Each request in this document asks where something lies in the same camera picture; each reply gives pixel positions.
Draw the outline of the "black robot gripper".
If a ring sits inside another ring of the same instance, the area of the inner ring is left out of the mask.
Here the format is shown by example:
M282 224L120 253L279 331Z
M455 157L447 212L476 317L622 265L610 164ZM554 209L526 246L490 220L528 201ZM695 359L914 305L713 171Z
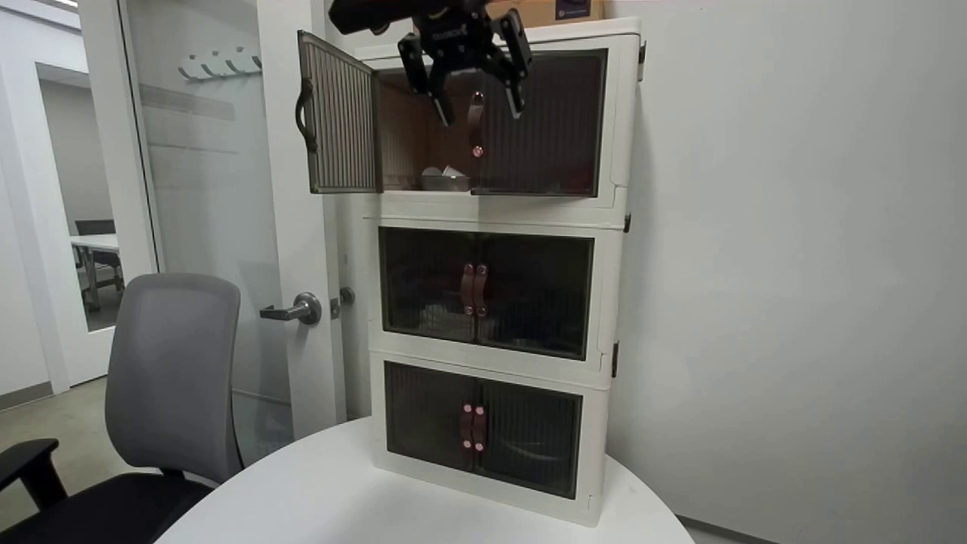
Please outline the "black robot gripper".
M442 127L454 125L444 94L450 74L484 70L505 84L512 118L526 113L531 50L517 9L486 11L490 0L416 0L413 30L400 43L408 82L426 91Z

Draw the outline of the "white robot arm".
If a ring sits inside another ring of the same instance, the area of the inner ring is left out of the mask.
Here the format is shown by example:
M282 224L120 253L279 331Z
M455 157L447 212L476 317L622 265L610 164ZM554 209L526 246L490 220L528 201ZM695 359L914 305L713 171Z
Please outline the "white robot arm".
M400 41L405 77L424 94L444 125L454 106L444 84L454 74L486 74L506 97L512 118L526 113L526 78L531 74L531 50L517 9L505 15L486 11L490 0L333 0L330 23L339 34L370 30L408 20L412 34Z

